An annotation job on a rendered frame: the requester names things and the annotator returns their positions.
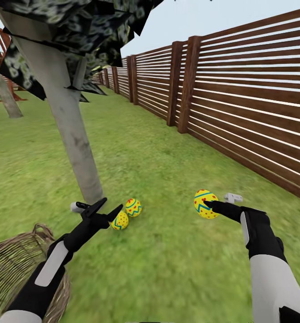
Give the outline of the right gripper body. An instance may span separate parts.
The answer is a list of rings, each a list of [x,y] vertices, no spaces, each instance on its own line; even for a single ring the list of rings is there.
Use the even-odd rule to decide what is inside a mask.
[[[231,209],[235,206],[236,205],[228,203],[228,202],[214,200],[212,211],[215,213],[222,214],[222,215],[232,219],[230,216],[230,212],[231,212]]]

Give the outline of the easter egg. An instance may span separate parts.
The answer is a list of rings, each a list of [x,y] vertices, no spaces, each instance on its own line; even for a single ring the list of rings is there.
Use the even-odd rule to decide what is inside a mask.
[[[219,213],[215,213],[212,211],[212,208],[207,207],[204,204],[204,201],[210,201],[213,202],[214,200],[219,201],[219,199],[210,191],[208,190],[199,190],[197,191],[195,197],[194,197],[194,205],[197,210],[197,212],[204,218],[215,218]]]
[[[109,222],[110,226],[114,229],[121,230],[125,228],[128,224],[127,213],[121,211],[113,222]]]
[[[127,215],[129,215],[130,217],[136,217],[141,212],[141,204],[136,199],[129,199],[126,202],[125,209]]]

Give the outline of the wicker basket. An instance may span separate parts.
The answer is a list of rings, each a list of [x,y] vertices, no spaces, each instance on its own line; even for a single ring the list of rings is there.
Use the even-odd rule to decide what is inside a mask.
[[[41,227],[44,231],[36,231],[36,229],[39,227]],[[5,301],[5,306],[1,310],[0,318],[2,318],[7,308],[9,308],[11,303],[14,301],[14,296],[17,295],[17,291],[18,289],[20,289],[20,284],[24,282],[24,280],[21,279],[17,284],[14,284],[19,278],[15,277],[17,275],[17,272],[25,274],[26,269],[32,268],[33,265],[38,266],[36,256],[31,256],[30,259],[28,259],[26,262],[19,264],[16,263],[17,261],[12,261],[12,257],[9,257],[7,254],[15,254],[17,253],[17,249],[24,250],[24,254],[31,254],[31,252],[27,250],[25,244],[23,243],[23,241],[26,241],[28,238],[30,238],[30,240],[33,241],[34,244],[36,244],[35,249],[40,251],[44,255],[45,259],[47,259],[47,251],[44,250],[43,243],[45,245],[45,249],[49,249],[50,245],[53,242],[57,241],[53,237],[53,230],[51,230],[47,226],[47,224],[35,223],[32,231],[10,237],[0,243],[0,261],[2,259],[4,260],[4,263],[0,266],[0,291],[5,284],[8,285],[8,288],[12,287],[12,290],[7,294],[8,300],[5,301],[6,296],[0,298],[0,303],[3,304]],[[41,243],[40,241],[42,241],[43,243]],[[14,244],[16,244],[17,249],[12,246]],[[10,246],[12,247],[10,248]],[[7,269],[10,267],[12,269],[9,269],[7,271]],[[50,306],[44,316],[42,323],[58,323],[68,307],[68,303],[71,299],[72,283],[70,281],[70,274],[67,272],[66,267],[65,270],[66,271],[62,277],[62,280],[56,290],[56,293],[50,303]],[[5,275],[2,277],[1,275],[3,275],[4,273]]]

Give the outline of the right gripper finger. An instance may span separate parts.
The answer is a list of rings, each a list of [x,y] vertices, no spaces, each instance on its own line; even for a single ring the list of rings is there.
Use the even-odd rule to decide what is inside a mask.
[[[204,201],[204,204],[205,204],[207,207],[209,207],[209,208],[213,208],[213,203],[214,203],[214,201],[213,201],[213,202],[210,202],[210,201]]]

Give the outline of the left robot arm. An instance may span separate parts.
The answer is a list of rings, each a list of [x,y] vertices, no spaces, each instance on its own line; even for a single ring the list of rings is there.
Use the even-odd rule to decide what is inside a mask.
[[[71,203],[71,212],[81,214],[82,222],[71,233],[64,234],[47,250],[47,259],[39,262],[29,278],[14,297],[14,301],[0,318],[0,323],[42,323],[50,303],[65,273],[64,265],[71,261],[73,253],[86,243],[99,229],[107,229],[123,208],[123,204],[110,214],[96,212],[107,197],[94,205],[79,201]],[[21,256],[12,257],[18,261]]]

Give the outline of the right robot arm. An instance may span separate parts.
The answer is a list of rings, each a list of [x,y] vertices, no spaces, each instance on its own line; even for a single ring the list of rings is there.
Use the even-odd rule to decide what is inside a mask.
[[[254,323],[300,323],[300,287],[288,265],[283,242],[270,227],[263,210],[236,206],[240,195],[227,193],[225,200],[204,201],[215,213],[242,226],[251,268]]]

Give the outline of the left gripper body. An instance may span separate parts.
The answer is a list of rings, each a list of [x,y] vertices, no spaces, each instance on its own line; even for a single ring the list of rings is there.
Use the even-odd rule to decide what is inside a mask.
[[[75,227],[73,233],[75,238],[81,243],[86,243],[99,229],[107,229],[110,226],[106,217],[95,214],[92,219],[97,223],[91,223],[85,216],[85,211],[80,214],[82,222]]]

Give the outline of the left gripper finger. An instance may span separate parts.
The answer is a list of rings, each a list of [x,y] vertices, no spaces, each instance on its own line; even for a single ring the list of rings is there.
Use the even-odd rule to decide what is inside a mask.
[[[97,223],[95,222],[94,219],[92,219],[92,217],[96,214],[96,212],[103,206],[103,204],[105,204],[107,201],[107,197],[102,198],[100,201],[98,201],[97,203],[95,203],[94,205],[88,207],[87,209],[85,209],[85,216],[88,218],[88,220],[91,223]]]
[[[123,208],[123,204],[121,204],[119,207],[117,207],[116,209],[114,209],[110,214],[106,215],[106,214],[103,214],[103,215],[100,215],[98,214],[98,216],[102,216],[102,217],[106,217],[106,219],[109,221],[109,222],[113,222],[114,219],[117,217],[117,215],[120,213],[120,211],[122,210]]]

